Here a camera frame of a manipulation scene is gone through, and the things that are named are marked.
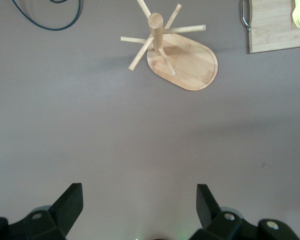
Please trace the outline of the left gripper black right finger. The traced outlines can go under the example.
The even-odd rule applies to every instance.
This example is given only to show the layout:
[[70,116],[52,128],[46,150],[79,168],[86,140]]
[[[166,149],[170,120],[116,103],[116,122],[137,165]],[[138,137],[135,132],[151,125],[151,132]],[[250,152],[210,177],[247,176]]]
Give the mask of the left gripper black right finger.
[[282,221],[265,218],[253,225],[222,210],[206,184],[196,187],[196,212],[201,228],[189,240],[300,240]]

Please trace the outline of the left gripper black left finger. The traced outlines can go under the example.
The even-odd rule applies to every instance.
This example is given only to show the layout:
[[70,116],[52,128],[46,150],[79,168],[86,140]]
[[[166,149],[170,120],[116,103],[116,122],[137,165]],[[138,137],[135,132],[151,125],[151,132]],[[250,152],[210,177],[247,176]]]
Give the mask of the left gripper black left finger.
[[73,183],[47,209],[37,209],[13,224],[0,217],[0,240],[67,240],[82,210],[83,187]]

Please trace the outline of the wooden cup rack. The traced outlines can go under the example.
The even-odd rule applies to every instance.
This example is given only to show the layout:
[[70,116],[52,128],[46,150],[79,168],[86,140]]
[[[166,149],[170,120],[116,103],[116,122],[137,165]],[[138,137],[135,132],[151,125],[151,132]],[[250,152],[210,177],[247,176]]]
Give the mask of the wooden cup rack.
[[168,21],[161,14],[150,12],[144,0],[137,0],[147,18],[150,35],[146,39],[124,37],[122,42],[142,44],[128,69],[133,71],[143,56],[150,69],[161,78],[188,91],[208,87],[218,72],[218,60],[207,46],[182,36],[183,33],[203,32],[206,26],[194,25],[172,28],[181,5],[178,4]]

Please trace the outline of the table cover sheet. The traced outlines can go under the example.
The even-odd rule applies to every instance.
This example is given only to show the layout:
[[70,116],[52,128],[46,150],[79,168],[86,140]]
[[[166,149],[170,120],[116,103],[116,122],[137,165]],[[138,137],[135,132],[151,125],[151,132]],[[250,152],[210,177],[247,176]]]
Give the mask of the table cover sheet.
[[197,184],[248,222],[300,237],[300,48],[250,54],[240,0],[145,0],[218,61],[212,84],[179,88],[122,36],[146,38],[136,0],[83,0],[47,31],[0,0],[0,216],[10,222],[82,183],[68,240],[187,240]]

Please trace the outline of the yellow plastic fork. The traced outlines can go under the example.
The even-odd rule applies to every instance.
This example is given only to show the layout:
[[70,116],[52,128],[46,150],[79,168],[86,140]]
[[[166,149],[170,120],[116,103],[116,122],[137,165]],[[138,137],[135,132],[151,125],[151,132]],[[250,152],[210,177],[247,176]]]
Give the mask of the yellow plastic fork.
[[295,26],[300,28],[300,0],[294,0],[294,9],[292,11],[292,20]]

